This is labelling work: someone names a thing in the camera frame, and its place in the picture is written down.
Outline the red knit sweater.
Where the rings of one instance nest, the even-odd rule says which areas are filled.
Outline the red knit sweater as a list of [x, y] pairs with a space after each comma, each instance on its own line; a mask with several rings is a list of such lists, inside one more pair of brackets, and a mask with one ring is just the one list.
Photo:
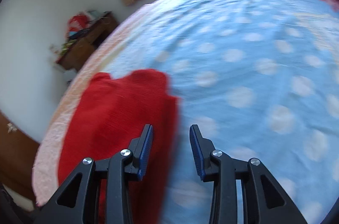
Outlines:
[[146, 124], [153, 143], [145, 176], [132, 182], [129, 195], [134, 223], [157, 223], [165, 195], [176, 137], [178, 100], [169, 93], [168, 76], [140, 69], [113, 79], [93, 76], [71, 119], [61, 150], [58, 180], [85, 157], [102, 160], [128, 147]]

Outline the polka dot bed quilt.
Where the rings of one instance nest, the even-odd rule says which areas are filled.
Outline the polka dot bed quilt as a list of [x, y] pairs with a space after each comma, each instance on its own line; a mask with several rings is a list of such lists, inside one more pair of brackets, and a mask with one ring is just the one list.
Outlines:
[[165, 73], [178, 100], [176, 137], [157, 223], [206, 223], [211, 185], [189, 143], [196, 124], [240, 160], [262, 160], [307, 223], [338, 199], [338, 0], [157, 0], [94, 52], [63, 98], [38, 149], [39, 206], [57, 187], [64, 138], [94, 75]]

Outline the wooden desk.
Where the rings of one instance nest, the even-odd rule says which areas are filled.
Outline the wooden desk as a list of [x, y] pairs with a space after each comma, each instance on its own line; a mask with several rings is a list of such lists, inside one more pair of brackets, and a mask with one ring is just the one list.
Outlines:
[[80, 71], [90, 56], [118, 26], [119, 23], [113, 13], [104, 12], [88, 28], [71, 37], [55, 63], [66, 71], [70, 69]]

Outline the brown wooden door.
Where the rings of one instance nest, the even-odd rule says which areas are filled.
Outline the brown wooden door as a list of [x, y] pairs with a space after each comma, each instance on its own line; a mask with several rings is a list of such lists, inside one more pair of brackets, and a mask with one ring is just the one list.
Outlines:
[[39, 143], [21, 132], [1, 114], [1, 183], [35, 201], [32, 170]]

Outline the red gift bag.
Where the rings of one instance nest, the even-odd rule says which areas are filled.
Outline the red gift bag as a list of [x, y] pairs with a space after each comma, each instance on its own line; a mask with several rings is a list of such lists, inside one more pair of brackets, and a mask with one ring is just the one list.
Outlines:
[[66, 36], [70, 37], [77, 32], [86, 29], [90, 23], [90, 18], [83, 13], [79, 13], [71, 17], [67, 22], [67, 33]]

